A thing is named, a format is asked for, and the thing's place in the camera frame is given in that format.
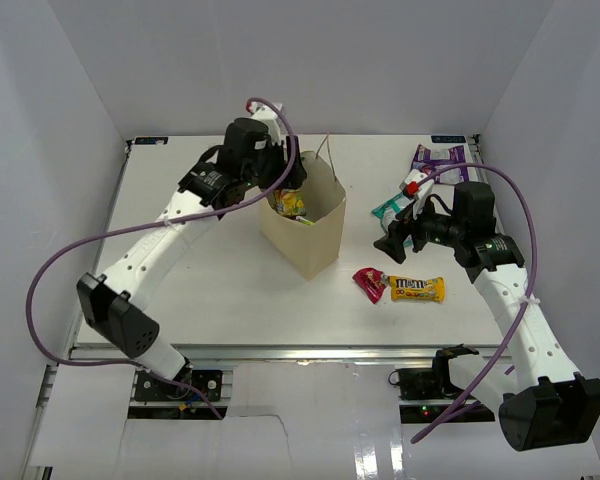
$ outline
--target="red candy wrapper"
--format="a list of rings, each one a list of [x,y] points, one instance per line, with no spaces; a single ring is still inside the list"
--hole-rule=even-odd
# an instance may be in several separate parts
[[[382,293],[387,288],[382,281],[383,275],[383,272],[375,268],[363,268],[358,270],[352,278],[365,291],[369,300],[375,304],[382,298]]]

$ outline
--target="paper sheet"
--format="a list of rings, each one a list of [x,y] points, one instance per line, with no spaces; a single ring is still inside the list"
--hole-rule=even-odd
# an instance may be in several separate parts
[[[228,416],[275,416],[296,478],[403,479],[398,396],[390,366],[245,364]]]
[[[60,366],[30,464],[54,467],[54,480],[110,478],[134,373],[131,365]]]
[[[275,417],[128,420],[116,480],[291,480],[287,439]]]

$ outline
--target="cable tie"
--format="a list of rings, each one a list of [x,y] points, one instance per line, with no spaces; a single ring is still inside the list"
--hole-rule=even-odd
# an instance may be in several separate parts
[[[539,298],[529,298],[526,295],[520,297],[520,303],[528,303],[529,305],[540,305]]]

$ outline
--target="white enclosure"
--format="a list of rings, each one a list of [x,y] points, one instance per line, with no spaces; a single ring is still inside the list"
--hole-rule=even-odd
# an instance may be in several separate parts
[[[45,371],[24,319],[37,268],[106,226],[123,139],[221,134],[250,95],[300,133],[482,134],[535,216],[549,322],[600,377],[600,0],[1,0],[0,479],[23,471]],[[55,352],[95,253],[37,294]],[[600,456],[600,421],[594,440]]]

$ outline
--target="purple snack package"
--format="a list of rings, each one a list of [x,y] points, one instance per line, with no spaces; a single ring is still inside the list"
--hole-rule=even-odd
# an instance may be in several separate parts
[[[462,145],[443,150],[430,150],[424,145],[418,145],[416,154],[411,161],[411,168],[416,168],[422,173],[429,175],[440,167],[456,165],[458,163],[465,163],[464,147]],[[468,180],[469,171],[467,167],[460,167],[438,175],[435,178],[435,183],[455,185],[456,183]]]

